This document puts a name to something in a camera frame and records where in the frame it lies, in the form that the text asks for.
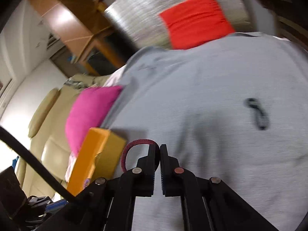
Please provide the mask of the orange cardboard box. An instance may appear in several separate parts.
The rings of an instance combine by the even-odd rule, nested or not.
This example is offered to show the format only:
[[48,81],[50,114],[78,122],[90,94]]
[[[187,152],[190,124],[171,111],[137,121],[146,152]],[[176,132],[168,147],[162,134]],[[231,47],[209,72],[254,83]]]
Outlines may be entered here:
[[90,128],[70,176],[67,190],[74,196],[99,177],[112,179],[127,141],[114,132]]

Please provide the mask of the beige leather sofa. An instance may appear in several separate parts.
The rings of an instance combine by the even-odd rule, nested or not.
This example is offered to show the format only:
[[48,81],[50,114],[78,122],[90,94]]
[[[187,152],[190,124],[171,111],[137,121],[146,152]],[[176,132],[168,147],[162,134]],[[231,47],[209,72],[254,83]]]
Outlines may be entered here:
[[[30,152],[65,188],[65,174],[71,154],[65,124],[73,103],[82,90],[81,85],[67,84],[61,89],[52,89],[40,103],[28,126]],[[20,158],[17,162],[15,173],[26,196],[54,197],[55,190],[24,159]]]

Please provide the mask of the pink pillow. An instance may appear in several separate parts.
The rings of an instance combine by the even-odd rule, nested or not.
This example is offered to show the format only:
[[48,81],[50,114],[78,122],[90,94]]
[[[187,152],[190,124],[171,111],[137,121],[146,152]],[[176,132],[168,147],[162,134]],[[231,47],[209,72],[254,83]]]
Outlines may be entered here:
[[102,124],[122,90],[120,85],[90,87],[77,96],[65,124],[66,138],[75,157],[89,129]]

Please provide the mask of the grey blanket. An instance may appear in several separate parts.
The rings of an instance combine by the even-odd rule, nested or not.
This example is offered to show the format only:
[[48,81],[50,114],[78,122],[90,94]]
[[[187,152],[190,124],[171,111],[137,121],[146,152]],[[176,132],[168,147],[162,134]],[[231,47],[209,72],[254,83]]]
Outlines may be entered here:
[[307,51],[235,33],[127,62],[102,128],[166,144],[182,167],[220,177],[278,230],[307,213]]

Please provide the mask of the red pillow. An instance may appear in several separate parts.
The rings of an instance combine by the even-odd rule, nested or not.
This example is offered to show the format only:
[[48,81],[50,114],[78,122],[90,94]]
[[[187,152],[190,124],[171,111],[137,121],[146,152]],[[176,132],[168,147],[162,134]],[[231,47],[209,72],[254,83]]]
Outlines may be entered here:
[[160,17],[173,49],[191,49],[235,32],[217,0],[186,0]]

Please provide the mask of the wooden cabinet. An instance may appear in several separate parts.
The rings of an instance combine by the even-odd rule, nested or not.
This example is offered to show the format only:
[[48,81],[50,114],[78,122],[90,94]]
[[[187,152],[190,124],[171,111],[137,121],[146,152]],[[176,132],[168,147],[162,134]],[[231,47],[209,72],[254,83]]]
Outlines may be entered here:
[[103,0],[28,0],[88,74],[99,76],[126,64],[135,53],[103,14]]

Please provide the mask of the silver insulation sheet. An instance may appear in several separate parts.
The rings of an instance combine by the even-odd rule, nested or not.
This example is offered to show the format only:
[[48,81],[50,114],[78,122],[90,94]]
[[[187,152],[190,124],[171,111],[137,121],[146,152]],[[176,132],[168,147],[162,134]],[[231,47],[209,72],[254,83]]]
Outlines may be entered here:
[[[146,46],[171,48],[168,30],[160,13],[185,0],[116,0],[104,15],[136,49]],[[250,32],[252,24],[243,0],[217,0],[226,18],[239,32]]]

